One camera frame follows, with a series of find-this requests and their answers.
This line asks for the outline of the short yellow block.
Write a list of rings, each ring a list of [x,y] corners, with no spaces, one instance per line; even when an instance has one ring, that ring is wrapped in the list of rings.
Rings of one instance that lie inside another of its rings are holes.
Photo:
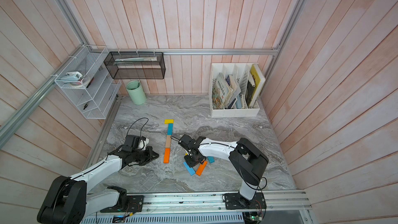
[[[165,124],[173,124],[174,123],[174,119],[166,119],[164,121]]]

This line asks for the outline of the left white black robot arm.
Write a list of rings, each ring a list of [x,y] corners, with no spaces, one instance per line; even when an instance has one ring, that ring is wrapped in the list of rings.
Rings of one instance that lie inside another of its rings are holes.
[[[123,168],[144,166],[158,157],[151,146],[145,149],[119,146],[86,170],[70,177],[57,177],[48,190],[37,221],[41,224],[78,224],[87,216],[107,208],[128,212],[130,204],[125,189],[109,186],[100,193],[89,192]]]

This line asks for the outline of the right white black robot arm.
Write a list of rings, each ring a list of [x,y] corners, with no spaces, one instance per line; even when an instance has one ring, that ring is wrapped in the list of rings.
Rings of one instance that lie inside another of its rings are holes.
[[[250,140],[241,138],[237,142],[223,142],[203,136],[194,140],[185,134],[178,144],[187,152],[184,160],[191,168],[204,164],[208,157],[230,161],[243,180],[239,189],[242,198],[251,201],[260,190],[260,181],[269,159]]]

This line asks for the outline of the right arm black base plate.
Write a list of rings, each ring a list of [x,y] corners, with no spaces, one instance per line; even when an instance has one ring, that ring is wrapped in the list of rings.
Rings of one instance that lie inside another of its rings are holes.
[[[256,192],[252,200],[247,200],[242,197],[239,193],[227,193],[223,195],[223,201],[226,209],[237,210],[237,209],[262,209],[267,208],[264,195],[261,192]]]

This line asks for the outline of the natural wood block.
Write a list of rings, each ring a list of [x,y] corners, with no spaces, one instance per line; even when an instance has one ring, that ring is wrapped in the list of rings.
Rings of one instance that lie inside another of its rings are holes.
[[[166,149],[170,149],[171,148],[171,142],[172,142],[172,138],[170,135],[166,136],[166,142],[165,142],[165,148]]]

